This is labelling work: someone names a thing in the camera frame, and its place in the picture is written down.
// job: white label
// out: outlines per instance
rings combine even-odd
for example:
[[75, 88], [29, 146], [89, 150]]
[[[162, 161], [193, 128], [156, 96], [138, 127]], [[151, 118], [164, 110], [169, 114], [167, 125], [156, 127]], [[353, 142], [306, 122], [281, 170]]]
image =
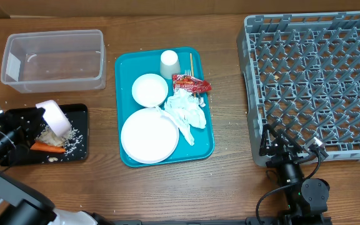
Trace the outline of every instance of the white label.
[[9, 53], [9, 56], [7, 57], [6, 74], [15, 81], [19, 81], [19, 71], [20, 60], [12, 53]]

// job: metal fork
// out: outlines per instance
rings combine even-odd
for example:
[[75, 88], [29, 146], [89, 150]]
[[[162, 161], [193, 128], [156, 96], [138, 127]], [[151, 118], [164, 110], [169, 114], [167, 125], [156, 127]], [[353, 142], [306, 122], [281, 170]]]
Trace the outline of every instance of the metal fork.
[[[187, 76], [191, 76], [191, 70], [190, 69], [186, 69], [184, 73]], [[199, 94], [199, 92], [197, 92], [197, 96], [198, 96], [199, 106], [201, 106], [203, 108], [205, 106], [204, 99], [201, 98], [201, 95]]]

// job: crumpled napkin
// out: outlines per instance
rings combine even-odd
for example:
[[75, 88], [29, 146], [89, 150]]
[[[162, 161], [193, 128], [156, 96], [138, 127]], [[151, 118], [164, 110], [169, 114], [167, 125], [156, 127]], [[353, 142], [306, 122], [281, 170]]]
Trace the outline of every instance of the crumpled napkin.
[[198, 98], [191, 92], [178, 89], [173, 96], [168, 97], [164, 110], [173, 117], [186, 141], [193, 146], [194, 137], [190, 132], [190, 125], [201, 129], [206, 126], [205, 114], [199, 107]]

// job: carrot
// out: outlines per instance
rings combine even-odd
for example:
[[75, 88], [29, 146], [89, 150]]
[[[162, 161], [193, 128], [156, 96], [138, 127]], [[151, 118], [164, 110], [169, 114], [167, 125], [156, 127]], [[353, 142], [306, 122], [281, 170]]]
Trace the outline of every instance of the carrot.
[[44, 144], [42, 142], [36, 141], [30, 148], [35, 151], [45, 151], [49, 153], [65, 153], [66, 150], [63, 147], [56, 147]]

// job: wooden table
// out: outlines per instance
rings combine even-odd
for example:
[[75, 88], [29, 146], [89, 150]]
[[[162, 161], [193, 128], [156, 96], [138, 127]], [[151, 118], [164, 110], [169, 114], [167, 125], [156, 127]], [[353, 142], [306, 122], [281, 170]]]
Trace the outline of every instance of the wooden table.
[[[106, 89], [20, 94], [0, 82], [7, 110], [48, 99], [89, 108], [89, 157], [85, 162], [14, 167], [7, 173], [49, 197], [60, 209], [97, 212], [108, 219], [143, 221], [244, 219], [274, 186], [254, 164], [246, 120], [246, 87], [236, 36], [245, 15], [88, 17], [0, 20], [0, 72], [10, 34], [100, 29], [107, 49]], [[216, 147], [206, 160], [132, 169], [119, 156], [114, 62], [124, 53], [191, 46], [199, 51], [212, 84]], [[309, 174], [314, 166], [304, 166]], [[327, 216], [334, 224], [360, 224], [360, 162], [327, 162], [316, 175], [331, 185]], [[261, 205], [261, 215], [285, 209], [281, 194]]]

